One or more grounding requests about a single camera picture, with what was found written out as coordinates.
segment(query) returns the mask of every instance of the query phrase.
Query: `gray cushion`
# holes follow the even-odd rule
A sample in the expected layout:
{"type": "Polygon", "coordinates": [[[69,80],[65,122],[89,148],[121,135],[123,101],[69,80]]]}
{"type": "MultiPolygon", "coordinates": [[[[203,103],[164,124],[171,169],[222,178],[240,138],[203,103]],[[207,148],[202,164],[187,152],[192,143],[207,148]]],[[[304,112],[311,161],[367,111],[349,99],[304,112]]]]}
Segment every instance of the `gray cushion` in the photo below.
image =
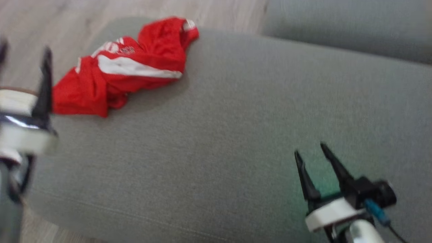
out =
{"type": "MultiPolygon", "coordinates": [[[[145,22],[108,24],[89,53],[145,22]]],[[[432,238],[432,67],[200,32],[177,83],[107,119],[54,118],[60,149],[39,159],[33,210],[113,242],[323,242],[294,161],[299,149],[319,189],[337,190],[323,140],[355,176],[393,182],[395,228],[432,238]]]]}
{"type": "Polygon", "coordinates": [[[263,33],[432,64],[429,0],[270,0],[263,33]]]}

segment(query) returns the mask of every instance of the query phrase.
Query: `blue connector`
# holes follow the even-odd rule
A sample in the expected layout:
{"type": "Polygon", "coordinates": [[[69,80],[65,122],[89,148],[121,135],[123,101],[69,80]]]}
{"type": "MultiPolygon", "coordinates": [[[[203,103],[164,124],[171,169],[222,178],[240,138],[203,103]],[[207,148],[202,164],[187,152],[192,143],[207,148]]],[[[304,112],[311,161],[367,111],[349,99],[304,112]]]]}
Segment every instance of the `blue connector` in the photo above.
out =
{"type": "Polygon", "coordinates": [[[390,219],[384,213],[384,210],[382,210],[382,208],[378,206],[378,204],[376,204],[373,200],[366,199],[365,208],[370,214],[372,214],[375,218],[377,218],[377,220],[382,226],[384,227],[390,226],[390,219]]]}

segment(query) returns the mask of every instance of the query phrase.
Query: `stitching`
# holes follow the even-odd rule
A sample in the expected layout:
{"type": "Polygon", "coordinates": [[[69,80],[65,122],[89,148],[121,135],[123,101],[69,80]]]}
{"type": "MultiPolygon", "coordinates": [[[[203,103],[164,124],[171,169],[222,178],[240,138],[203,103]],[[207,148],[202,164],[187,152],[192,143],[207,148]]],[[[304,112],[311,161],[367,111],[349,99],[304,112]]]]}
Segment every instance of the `stitching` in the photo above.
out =
{"type": "Polygon", "coordinates": [[[96,209],[98,211],[102,211],[104,209],[104,210],[107,210],[107,211],[119,214],[119,215],[124,216],[124,217],[131,218],[131,219],[141,218],[141,219],[146,220],[148,223],[151,223],[151,224],[160,224],[161,226],[165,226],[165,228],[168,226],[170,228],[173,228],[175,230],[180,231],[181,233],[191,234],[191,235],[194,235],[194,236],[196,236],[198,238],[202,238],[202,239],[205,239],[205,240],[211,240],[213,238],[213,240],[218,239],[218,240],[222,240],[222,241],[226,241],[226,242],[230,241],[230,240],[228,240],[226,238],[218,237],[218,236],[215,236],[215,235],[212,235],[212,234],[209,234],[209,233],[204,233],[204,232],[200,232],[200,231],[196,231],[196,230],[191,230],[191,229],[183,228],[183,227],[180,227],[180,226],[171,225],[171,224],[168,224],[168,223],[165,223],[165,222],[161,222],[161,221],[158,221],[158,220],[155,220],[155,219],[151,219],[151,218],[148,218],[148,217],[144,217],[144,216],[141,216],[141,215],[136,216],[136,215],[132,215],[132,214],[129,214],[129,213],[126,213],[126,212],[123,212],[123,211],[119,211],[119,210],[115,210],[115,209],[112,209],[112,208],[107,208],[107,207],[100,206],[100,205],[94,205],[94,204],[91,204],[91,203],[82,202],[82,201],[78,201],[78,200],[71,199],[71,198],[60,197],[60,196],[58,196],[58,195],[56,195],[54,193],[51,193],[51,192],[41,191],[41,190],[38,190],[38,189],[35,189],[35,188],[33,188],[32,191],[48,195],[50,197],[56,198],[57,200],[73,201],[75,203],[82,204],[84,206],[90,206],[90,207],[93,207],[94,209],[96,209]]]}

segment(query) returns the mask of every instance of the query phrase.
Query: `wooden floor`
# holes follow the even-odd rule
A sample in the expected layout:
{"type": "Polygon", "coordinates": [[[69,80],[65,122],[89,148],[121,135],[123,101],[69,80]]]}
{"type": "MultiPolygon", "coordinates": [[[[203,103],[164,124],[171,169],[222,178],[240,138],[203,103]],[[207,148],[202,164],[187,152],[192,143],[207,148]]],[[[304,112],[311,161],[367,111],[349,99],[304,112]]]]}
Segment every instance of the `wooden floor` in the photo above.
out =
{"type": "MultiPolygon", "coordinates": [[[[180,16],[206,28],[257,34],[268,0],[0,0],[0,35],[11,51],[0,86],[36,90],[44,45],[54,54],[59,80],[86,54],[95,35],[111,20],[125,16],[180,16]]],[[[59,228],[26,209],[24,243],[101,242],[59,228]]]]}

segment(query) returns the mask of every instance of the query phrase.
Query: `red garment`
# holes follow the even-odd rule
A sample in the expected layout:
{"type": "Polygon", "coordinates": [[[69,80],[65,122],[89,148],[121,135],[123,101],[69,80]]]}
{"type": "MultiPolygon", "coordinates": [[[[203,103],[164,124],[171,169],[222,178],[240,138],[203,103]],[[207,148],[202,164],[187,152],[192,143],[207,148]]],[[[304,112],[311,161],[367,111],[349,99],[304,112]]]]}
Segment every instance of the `red garment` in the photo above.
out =
{"type": "Polygon", "coordinates": [[[173,17],[144,26],[138,42],[129,36],[106,42],[53,88],[54,113],[107,117],[108,108],[126,104],[128,93],[178,80],[185,50],[198,35],[192,21],[173,17]]]}

